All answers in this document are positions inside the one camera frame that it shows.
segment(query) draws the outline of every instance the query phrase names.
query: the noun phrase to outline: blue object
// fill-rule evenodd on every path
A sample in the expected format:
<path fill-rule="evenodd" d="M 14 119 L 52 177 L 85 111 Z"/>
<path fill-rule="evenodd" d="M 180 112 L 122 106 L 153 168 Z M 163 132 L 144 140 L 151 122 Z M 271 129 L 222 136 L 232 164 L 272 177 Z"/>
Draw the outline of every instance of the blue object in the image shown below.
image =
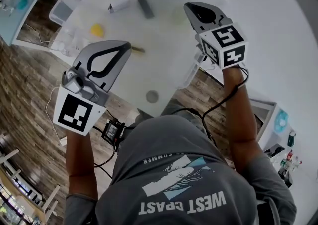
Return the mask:
<path fill-rule="evenodd" d="M 274 121 L 274 130 L 277 133 L 281 133 L 288 125 L 288 114 L 284 110 L 280 110 Z"/>
<path fill-rule="evenodd" d="M 8 11 L 0 10 L 0 36 L 11 46 L 37 0 L 10 0 L 9 2 L 9 5 L 15 10 L 11 14 Z"/>
<path fill-rule="evenodd" d="M 28 5 L 29 0 L 20 0 L 19 4 L 16 6 L 18 10 L 23 10 Z"/>

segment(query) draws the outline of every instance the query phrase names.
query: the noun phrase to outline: white wall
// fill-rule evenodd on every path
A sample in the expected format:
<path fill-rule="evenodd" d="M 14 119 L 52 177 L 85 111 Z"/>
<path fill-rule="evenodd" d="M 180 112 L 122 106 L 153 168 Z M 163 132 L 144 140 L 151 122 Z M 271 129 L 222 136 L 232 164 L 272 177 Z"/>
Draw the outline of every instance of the white wall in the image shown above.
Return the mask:
<path fill-rule="evenodd" d="M 314 182 L 318 169 L 318 46 L 311 29 L 318 26 L 318 2 L 305 0 L 306 9 L 316 16 L 310 17 L 310 26 L 309 16 L 296 0 L 225 1 L 222 10 L 240 24 L 250 41 L 249 89 L 277 102 L 297 131 L 295 149 L 310 179 L 295 174 L 297 188 L 292 192 L 298 207 L 295 224 L 304 225 L 318 207 L 318 184 Z"/>

